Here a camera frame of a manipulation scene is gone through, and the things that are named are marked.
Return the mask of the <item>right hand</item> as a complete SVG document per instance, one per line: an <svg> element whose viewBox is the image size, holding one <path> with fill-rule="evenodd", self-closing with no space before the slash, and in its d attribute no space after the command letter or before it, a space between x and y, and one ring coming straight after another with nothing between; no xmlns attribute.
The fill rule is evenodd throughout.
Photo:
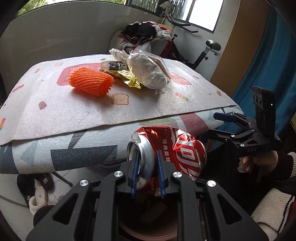
<svg viewBox="0 0 296 241"><path fill-rule="evenodd" d="M263 166L268 171L272 171L278 164L278 154L276 151L269 151L267 153L259 154L256 157L242 157L239 159L240 162L237 170L240 173L250 172L254 165Z"/></svg>

